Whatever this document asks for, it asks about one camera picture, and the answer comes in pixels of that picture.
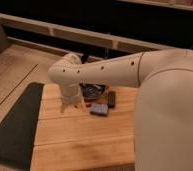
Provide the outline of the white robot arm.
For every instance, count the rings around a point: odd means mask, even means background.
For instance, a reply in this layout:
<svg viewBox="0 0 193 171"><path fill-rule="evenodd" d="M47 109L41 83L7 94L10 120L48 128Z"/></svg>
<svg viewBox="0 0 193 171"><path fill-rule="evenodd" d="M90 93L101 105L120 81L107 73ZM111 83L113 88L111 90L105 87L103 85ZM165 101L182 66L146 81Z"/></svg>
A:
<svg viewBox="0 0 193 171"><path fill-rule="evenodd" d="M81 83L136 87L135 170L193 171L193 50L141 52L86 64L70 53L48 74L64 104L81 101Z"/></svg>

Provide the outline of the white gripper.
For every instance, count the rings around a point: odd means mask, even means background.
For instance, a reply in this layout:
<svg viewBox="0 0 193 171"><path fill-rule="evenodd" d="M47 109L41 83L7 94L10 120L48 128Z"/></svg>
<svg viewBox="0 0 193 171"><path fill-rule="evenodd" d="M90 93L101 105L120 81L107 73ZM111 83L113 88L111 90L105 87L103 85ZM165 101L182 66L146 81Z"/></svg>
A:
<svg viewBox="0 0 193 171"><path fill-rule="evenodd" d="M60 85L61 100L64 104L75 104L79 108L82 101L81 88L78 84ZM60 112L63 113L65 107L63 103L60 104Z"/></svg>

